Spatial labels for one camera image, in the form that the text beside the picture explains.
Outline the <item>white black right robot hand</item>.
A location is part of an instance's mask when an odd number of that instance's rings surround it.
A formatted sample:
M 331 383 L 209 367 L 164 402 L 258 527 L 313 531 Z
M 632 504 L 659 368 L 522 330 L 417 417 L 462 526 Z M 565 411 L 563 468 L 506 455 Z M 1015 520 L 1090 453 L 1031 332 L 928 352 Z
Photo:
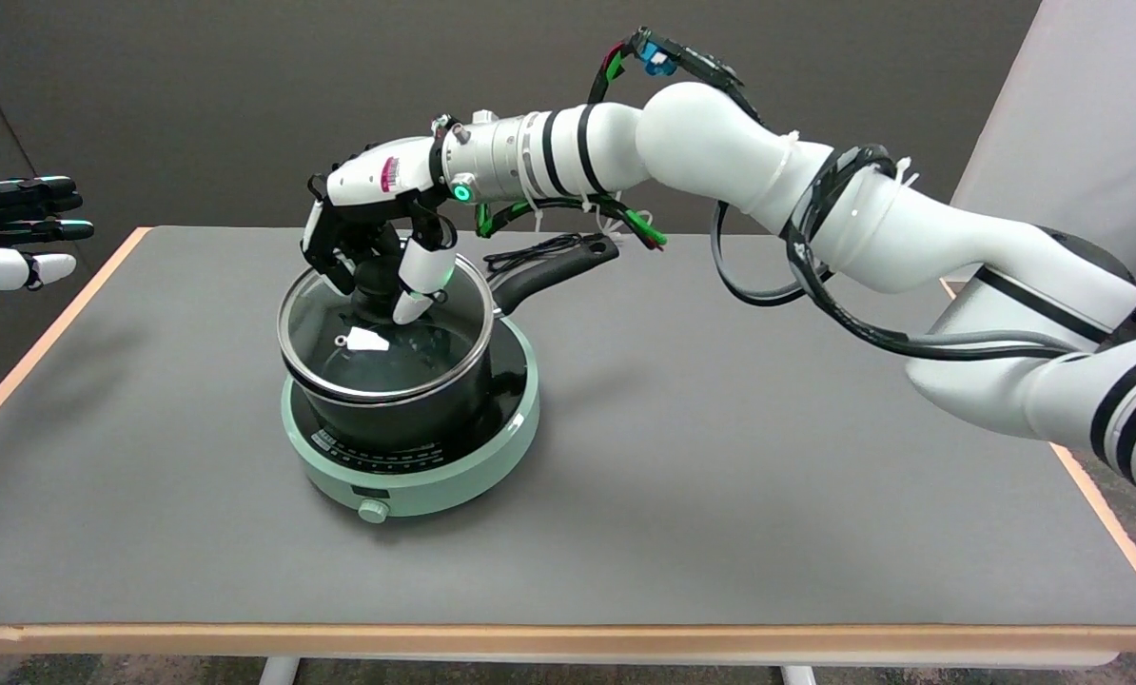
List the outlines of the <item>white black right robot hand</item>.
M 307 264 L 344 295 L 368 257 L 390 259 L 382 278 L 389 321 L 418 320 L 456 268 L 458 229 L 438 214 L 449 200 L 441 136 L 377 144 L 307 182 L 314 204 L 300 250 Z

